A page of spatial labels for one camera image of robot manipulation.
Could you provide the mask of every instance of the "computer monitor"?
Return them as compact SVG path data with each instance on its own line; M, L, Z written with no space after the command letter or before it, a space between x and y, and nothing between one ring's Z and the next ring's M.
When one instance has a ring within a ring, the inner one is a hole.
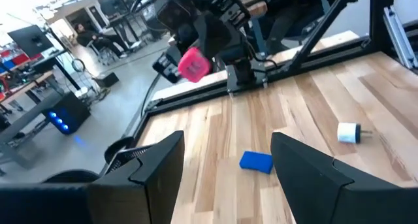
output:
M37 25L17 29L7 34L28 57L35 57L37 54L54 47Z
M113 16L115 13L127 13L123 0L99 0L99 4L103 14L106 16Z

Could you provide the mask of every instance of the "person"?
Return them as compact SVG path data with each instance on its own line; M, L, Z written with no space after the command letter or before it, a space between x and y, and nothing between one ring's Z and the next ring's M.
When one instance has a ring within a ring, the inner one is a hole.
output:
M117 13L115 13L115 14L105 14L104 12L103 12L103 14L106 16L106 18L108 19L108 20L111 20L111 19L113 19L113 18L115 18L115 17L117 17L118 15L120 15L118 12ZM119 34L122 36L122 39L124 40L124 41L126 41L126 43L128 44L128 46L129 47L132 47L132 45L134 45L134 42L131 42L129 39L128 39L128 36L126 35L126 30L125 30L125 27L123 26L123 24L122 23L120 23L119 25L117 25L116 27L115 27L115 29L117 29L118 30L118 32L119 32Z
M106 47L114 52L119 58L127 57L127 54L122 53L118 47L113 44L113 42L115 42L119 44L125 52L129 51L124 41L118 35L103 35L94 31L88 31L84 29L82 24L76 24L74 29L78 33L77 42L82 46L86 47L90 41L93 40L93 45L96 49L100 50L101 48Z

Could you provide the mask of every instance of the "black metal frame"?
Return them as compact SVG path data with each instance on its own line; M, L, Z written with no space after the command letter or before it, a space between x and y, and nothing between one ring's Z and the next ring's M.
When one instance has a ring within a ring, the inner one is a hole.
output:
M346 0L335 0L330 11L313 31L303 49L292 60L278 63L279 68L267 68L268 82L274 82L305 72L313 71L321 67L337 64L356 57L365 56L374 52L391 54L391 39L383 22L383 8L393 4L394 0L370 0L370 32L369 36L345 42L318 52L310 53L325 31L342 10L342 3ZM408 38L418 37L418 22L405 25ZM222 80L207 86L187 91L172 97L158 99L149 103L145 115L134 132L136 146L146 128L148 120L152 116L176 110L192 104L201 103L217 97L228 95L227 80Z

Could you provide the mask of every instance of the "blue block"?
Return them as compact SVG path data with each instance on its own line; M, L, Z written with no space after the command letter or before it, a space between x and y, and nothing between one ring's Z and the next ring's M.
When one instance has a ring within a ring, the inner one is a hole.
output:
M273 157L265 153L245 151L240 161L240 167L270 174L273 168Z

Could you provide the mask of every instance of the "floor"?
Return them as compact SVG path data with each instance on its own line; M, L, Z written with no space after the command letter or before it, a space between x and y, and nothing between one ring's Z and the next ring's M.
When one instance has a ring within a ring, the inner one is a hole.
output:
M402 22L410 22L418 18L413 13L416 0L395 0L395 9ZM359 0L349 5L334 21L325 36L334 35L346 30L352 30L358 35L368 32L369 0ZM87 70L96 75L113 71L120 82L112 87L110 95L91 109L91 117L84 122L79 130L64 136L57 129L48 125L33 139L33 147L28 153L37 155L37 164L31 170L24 170L14 163L0 165L7 175L0 178L0 183L40 182L62 170L82 168L100 172L105 160L103 152L113 141L119 139L127 130L127 126L135 119L148 86L156 76L151 64L167 47L168 37L149 44L127 59L103 67L95 62L88 50L77 48L76 55L84 61ZM77 73L72 74L82 86L86 80ZM59 80L63 88L68 81ZM160 79L155 90L169 87L170 83ZM24 106L30 105L27 97L18 99Z

